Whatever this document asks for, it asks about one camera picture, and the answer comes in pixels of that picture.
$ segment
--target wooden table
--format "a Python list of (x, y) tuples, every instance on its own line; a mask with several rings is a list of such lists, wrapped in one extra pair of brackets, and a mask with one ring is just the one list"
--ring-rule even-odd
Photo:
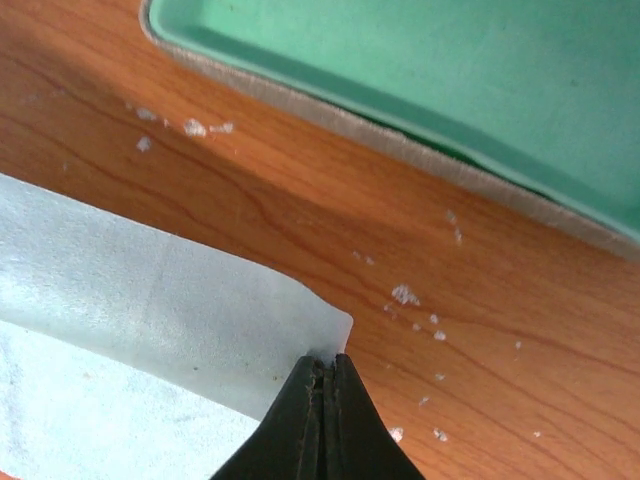
[(2, 0), (1, 172), (351, 313), (348, 353), (429, 479), (640, 478), (636, 265), (185, 70), (138, 7)]

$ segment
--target green plastic tray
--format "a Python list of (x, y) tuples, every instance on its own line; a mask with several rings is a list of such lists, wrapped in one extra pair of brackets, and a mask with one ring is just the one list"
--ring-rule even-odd
[(640, 241), (640, 0), (153, 0), (149, 22)]

